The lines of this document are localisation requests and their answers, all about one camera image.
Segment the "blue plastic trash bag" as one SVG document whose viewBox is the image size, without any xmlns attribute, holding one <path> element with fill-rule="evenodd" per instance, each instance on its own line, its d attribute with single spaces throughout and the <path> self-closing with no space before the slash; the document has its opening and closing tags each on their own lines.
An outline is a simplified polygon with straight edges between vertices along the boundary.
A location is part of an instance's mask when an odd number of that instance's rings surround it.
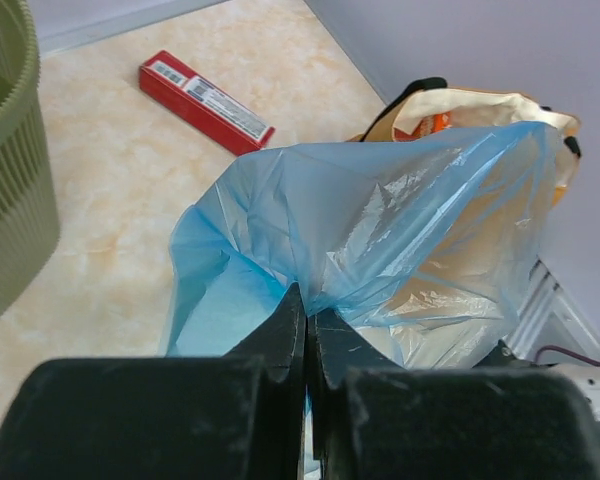
<svg viewBox="0 0 600 480">
<path fill-rule="evenodd" d="M 237 158 L 180 217 L 161 350 L 227 353 L 297 286 L 407 368 L 468 368 L 512 333 L 562 139 L 540 122 Z"/>
</svg>

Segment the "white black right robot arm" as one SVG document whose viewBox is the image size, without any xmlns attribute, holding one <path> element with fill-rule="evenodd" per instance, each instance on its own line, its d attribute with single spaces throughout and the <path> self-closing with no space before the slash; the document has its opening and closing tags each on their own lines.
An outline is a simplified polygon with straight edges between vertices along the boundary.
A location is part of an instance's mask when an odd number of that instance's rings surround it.
<svg viewBox="0 0 600 480">
<path fill-rule="evenodd" d="M 545 353 L 557 353 L 567 362 L 542 363 Z M 513 350 L 500 340 L 496 347 L 477 363 L 478 367 L 544 368 L 567 377 L 583 394 L 592 413 L 600 422 L 600 361 L 558 345 L 544 345 L 531 360 L 518 358 Z"/>
</svg>

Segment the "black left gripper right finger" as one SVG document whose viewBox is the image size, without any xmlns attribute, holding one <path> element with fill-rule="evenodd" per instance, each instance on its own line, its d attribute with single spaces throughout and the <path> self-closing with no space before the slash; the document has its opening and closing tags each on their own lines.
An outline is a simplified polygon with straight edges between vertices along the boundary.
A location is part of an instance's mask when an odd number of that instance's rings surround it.
<svg viewBox="0 0 600 480">
<path fill-rule="evenodd" d="M 600 479 L 600 423 L 563 374 L 407 370 L 329 309 L 308 345 L 325 479 Z"/>
</svg>

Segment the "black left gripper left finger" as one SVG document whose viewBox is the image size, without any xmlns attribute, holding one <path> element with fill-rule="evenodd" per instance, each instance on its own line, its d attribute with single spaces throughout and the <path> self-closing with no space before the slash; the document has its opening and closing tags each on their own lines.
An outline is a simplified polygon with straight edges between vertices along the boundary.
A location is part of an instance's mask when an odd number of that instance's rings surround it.
<svg viewBox="0 0 600 480">
<path fill-rule="evenodd" d="M 305 345 L 292 286 L 220 357 L 46 361 L 0 425 L 0 479 L 297 479 Z"/>
</svg>

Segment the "olive green plastic trash bin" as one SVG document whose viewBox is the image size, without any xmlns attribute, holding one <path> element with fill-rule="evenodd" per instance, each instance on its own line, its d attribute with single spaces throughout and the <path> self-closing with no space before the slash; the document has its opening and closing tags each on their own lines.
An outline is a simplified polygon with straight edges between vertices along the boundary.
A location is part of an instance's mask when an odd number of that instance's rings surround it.
<svg viewBox="0 0 600 480">
<path fill-rule="evenodd" d="M 0 1 L 0 316 L 46 264 L 60 236 L 39 80 L 29 6 Z"/>
</svg>

